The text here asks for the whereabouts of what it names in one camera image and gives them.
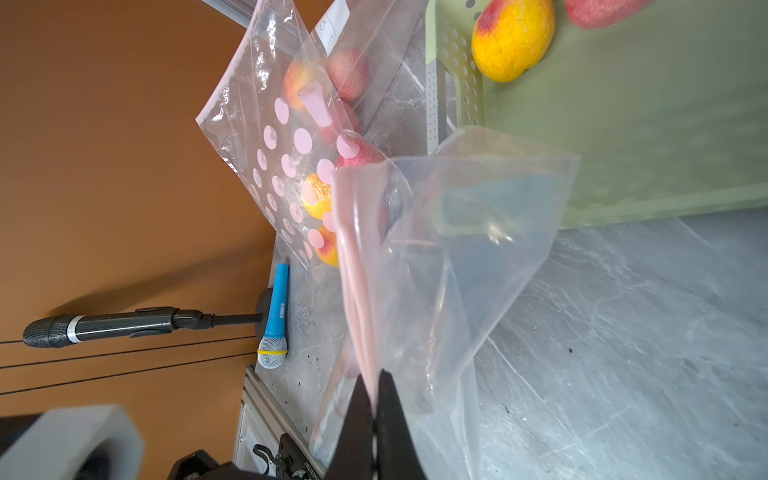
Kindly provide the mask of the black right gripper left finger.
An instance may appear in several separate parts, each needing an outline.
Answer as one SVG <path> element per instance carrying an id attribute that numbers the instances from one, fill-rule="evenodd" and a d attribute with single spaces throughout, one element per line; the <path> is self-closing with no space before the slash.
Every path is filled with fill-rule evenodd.
<path id="1" fill-rule="evenodd" d="M 325 480 L 372 480 L 374 416 L 364 381 L 359 376 L 350 398 L 334 456 Z"/>

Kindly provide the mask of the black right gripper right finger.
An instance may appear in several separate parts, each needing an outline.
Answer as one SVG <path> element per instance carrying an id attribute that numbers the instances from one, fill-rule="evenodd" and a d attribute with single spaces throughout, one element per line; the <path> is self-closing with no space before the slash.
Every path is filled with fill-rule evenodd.
<path id="1" fill-rule="evenodd" d="M 376 473 L 382 480 L 426 480 L 391 373 L 382 370 L 375 416 Z"/>

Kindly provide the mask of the pink-trimmed bag of bags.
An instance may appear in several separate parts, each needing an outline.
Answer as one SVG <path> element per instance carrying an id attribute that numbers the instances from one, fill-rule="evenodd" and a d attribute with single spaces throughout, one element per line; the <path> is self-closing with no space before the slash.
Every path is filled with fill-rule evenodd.
<path id="1" fill-rule="evenodd" d="M 431 479 L 479 475 L 474 358 L 549 255 L 577 154 L 483 127 L 455 131 L 428 157 L 332 176 L 348 333 L 312 453 L 329 464 L 352 389 L 392 374 Z"/>

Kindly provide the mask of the large pink peach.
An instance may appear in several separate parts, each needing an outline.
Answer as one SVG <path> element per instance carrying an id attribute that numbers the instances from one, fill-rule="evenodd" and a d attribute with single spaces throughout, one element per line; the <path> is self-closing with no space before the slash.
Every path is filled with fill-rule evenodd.
<path id="1" fill-rule="evenodd" d="M 344 155 L 339 155 L 336 161 L 336 168 L 378 164 L 386 160 L 386 156 L 365 139 L 355 138 L 351 139 L 351 142 L 357 146 L 356 153 L 350 158 L 347 158 Z"/>

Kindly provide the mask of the clear zip-top bag pink zipper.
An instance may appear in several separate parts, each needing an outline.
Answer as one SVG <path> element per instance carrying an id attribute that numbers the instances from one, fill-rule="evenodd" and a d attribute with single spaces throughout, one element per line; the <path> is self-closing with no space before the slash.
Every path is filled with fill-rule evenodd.
<path id="1" fill-rule="evenodd" d="M 318 229 L 335 232 L 335 227 L 332 210 L 322 220 L 306 212 L 302 183 L 316 173 L 331 186 L 338 156 L 352 157 L 357 146 L 351 139 L 365 139 L 351 108 L 334 98 L 320 48 L 311 38 L 314 27 L 306 27 L 292 1 L 257 2 L 235 54 L 196 119 L 306 268 L 326 264 L 315 250 L 323 245 Z M 284 75 L 294 59 L 310 61 L 317 69 L 317 80 L 298 93 L 306 113 L 292 110 L 282 98 Z"/>

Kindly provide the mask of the clear zip-top bag blue zipper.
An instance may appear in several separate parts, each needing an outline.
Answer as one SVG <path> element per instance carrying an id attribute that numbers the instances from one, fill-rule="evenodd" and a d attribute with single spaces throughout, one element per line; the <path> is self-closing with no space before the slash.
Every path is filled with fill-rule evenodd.
<path id="1" fill-rule="evenodd" d="M 311 32 L 336 100 L 363 133 L 374 120 L 427 7 L 425 1 L 333 1 Z"/>

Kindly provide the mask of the yellow red-blush basket peach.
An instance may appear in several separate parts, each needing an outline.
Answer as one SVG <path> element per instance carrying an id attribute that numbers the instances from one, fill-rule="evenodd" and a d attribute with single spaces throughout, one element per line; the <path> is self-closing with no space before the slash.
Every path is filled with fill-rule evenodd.
<path id="1" fill-rule="evenodd" d="M 475 23 L 471 48 L 481 73 L 511 82 L 546 54 L 556 28 L 551 0 L 493 0 Z"/>

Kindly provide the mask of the pink basket peach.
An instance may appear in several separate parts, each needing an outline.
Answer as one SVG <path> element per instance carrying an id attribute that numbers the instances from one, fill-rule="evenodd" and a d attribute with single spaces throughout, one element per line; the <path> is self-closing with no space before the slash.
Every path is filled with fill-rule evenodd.
<path id="1" fill-rule="evenodd" d="M 598 29 L 621 23 L 652 0 L 566 0 L 569 20 L 582 29 Z"/>

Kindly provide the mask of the plain yellow peach with leaf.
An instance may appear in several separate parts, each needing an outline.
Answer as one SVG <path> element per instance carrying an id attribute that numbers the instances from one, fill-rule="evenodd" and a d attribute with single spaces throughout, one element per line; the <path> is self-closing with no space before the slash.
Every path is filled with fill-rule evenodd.
<path id="1" fill-rule="evenodd" d="M 302 183 L 301 200 L 306 212 L 312 218 L 322 220 L 332 210 L 331 186 L 313 173 Z"/>

